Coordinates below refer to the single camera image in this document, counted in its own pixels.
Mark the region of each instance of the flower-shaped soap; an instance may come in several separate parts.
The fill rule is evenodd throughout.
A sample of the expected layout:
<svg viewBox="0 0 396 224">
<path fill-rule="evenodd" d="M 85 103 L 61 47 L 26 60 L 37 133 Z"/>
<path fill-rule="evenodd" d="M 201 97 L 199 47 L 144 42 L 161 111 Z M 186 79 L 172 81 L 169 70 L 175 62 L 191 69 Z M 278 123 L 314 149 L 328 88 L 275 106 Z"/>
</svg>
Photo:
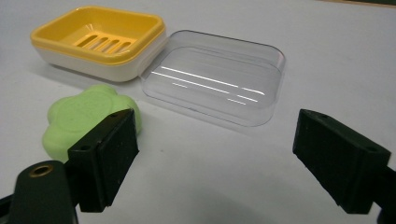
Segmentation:
<svg viewBox="0 0 396 224">
<path fill-rule="evenodd" d="M 136 132 L 141 129 L 137 104 L 128 96 L 117 95 L 107 85 L 91 86 L 76 96 L 65 97 L 49 109 L 49 127 L 44 133 L 44 149 L 55 160 L 66 162 L 67 149 L 108 115 L 132 108 Z"/>
</svg>

